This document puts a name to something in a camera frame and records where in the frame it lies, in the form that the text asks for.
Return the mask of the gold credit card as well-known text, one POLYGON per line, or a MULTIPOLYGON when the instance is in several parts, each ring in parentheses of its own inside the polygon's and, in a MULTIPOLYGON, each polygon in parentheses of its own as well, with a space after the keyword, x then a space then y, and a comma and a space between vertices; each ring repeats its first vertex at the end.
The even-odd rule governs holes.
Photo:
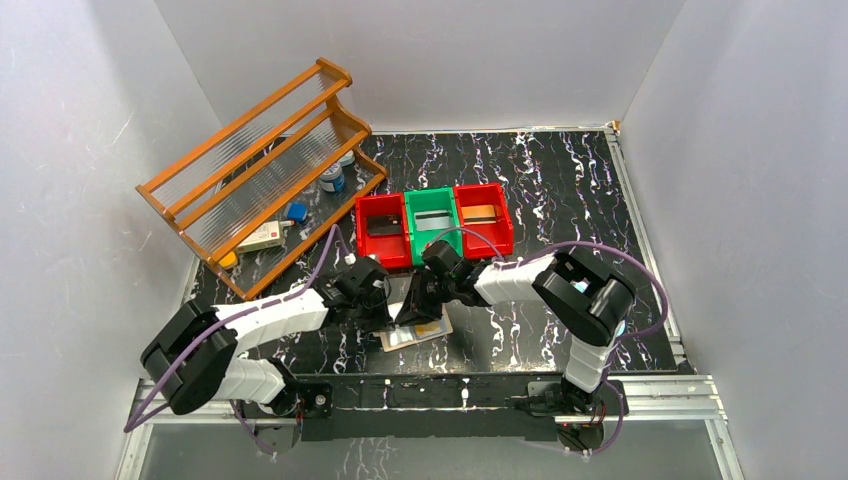
POLYGON ((439 335, 442 331, 443 328, 440 322, 430 322, 427 324, 416 325, 414 327, 414 334, 418 339, 439 335))

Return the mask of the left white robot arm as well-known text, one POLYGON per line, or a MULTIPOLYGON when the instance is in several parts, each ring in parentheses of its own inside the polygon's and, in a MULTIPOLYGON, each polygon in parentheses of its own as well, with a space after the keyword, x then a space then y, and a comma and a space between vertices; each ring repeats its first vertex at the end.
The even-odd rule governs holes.
POLYGON ((146 346, 140 363, 177 415, 211 400, 250 401, 275 416, 310 409, 326 385, 295 378, 275 358, 244 352, 294 334, 355 323, 362 330, 387 325, 387 270, 370 257, 350 256, 339 272, 311 286, 263 300, 211 306, 184 303, 146 346))

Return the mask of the beige leather card holder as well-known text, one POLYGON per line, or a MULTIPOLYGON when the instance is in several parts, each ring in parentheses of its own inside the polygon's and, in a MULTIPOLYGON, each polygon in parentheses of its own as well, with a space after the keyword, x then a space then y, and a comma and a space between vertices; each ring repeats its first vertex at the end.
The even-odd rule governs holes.
POLYGON ((442 308, 438 320, 414 326, 394 327, 388 331, 375 333, 380 339, 384 352, 397 351, 429 340, 447 336, 453 332, 447 309, 442 308))

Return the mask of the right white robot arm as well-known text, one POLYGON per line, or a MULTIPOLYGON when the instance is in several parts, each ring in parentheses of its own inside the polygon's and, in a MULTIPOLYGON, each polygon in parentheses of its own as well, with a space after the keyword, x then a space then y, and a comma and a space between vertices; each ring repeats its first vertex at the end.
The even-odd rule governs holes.
POLYGON ((572 336, 559 388, 533 413, 588 414, 603 399, 606 362, 636 299, 626 277, 592 254, 558 247, 528 261, 468 260, 439 240, 423 253, 403 304, 392 312, 399 327, 441 318, 445 304, 468 307, 544 303, 572 336))

